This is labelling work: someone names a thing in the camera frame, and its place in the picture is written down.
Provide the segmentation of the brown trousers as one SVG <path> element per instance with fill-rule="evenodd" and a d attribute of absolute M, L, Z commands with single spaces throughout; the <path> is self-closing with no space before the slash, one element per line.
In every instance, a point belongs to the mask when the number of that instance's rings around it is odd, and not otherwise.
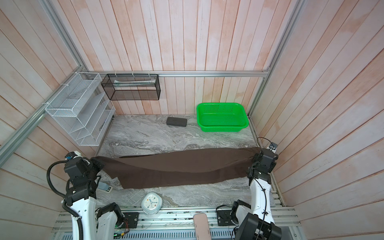
<path fill-rule="evenodd" d="M 212 148 L 155 155 L 107 158 L 97 156 L 112 179 L 124 189 L 214 184 L 247 175 L 260 148 Z"/>

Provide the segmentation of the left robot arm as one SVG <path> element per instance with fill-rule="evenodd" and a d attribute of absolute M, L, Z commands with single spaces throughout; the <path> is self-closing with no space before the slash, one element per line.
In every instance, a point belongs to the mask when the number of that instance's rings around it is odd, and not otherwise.
<path fill-rule="evenodd" d="M 116 203 L 96 207 L 97 178 L 104 166 L 96 158 L 74 157 L 65 163 L 72 187 L 67 189 L 63 208 L 72 216 L 74 240 L 112 240 L 115 228 L 124 224 L 125 217 Z"/>

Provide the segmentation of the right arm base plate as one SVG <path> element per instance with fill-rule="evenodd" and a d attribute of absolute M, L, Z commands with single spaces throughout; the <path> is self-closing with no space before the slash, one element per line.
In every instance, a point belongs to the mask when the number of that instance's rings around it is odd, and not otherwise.
<path fill-rule="evenodd" d="M 237 224 L 234 223 L 231 213 L 231 210 L 216 210 L 218 226 L 236 226 Z"/>

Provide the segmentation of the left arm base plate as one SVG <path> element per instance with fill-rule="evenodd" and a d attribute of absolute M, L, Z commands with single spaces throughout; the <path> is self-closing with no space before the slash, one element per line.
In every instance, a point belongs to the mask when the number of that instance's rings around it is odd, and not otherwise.
<path fill-rule="evenodd" d="M 129 212 L 129 213 L 123 213 L 123 214 L 124 214 L 124 220 L 122 225 L 120 226 L 120 229 L 122 230 L 136 229 L 138 226 L 139 213 Z"/>

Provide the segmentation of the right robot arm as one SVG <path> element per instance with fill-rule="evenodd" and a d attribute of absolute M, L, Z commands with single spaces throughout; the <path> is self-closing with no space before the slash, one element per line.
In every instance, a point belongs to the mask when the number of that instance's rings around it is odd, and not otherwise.
<path fill-rule="evenodd" d="M 270 203 L 271 172 L 279 156 L 268 149 L 257 150 L 247 174 L 251 203 L 238 200 L 232 207 L 232 221 L 239 225 L 234 229 L 234 237 L 236 240 L 280 240 L 282 230 L 275 225 Z"/>

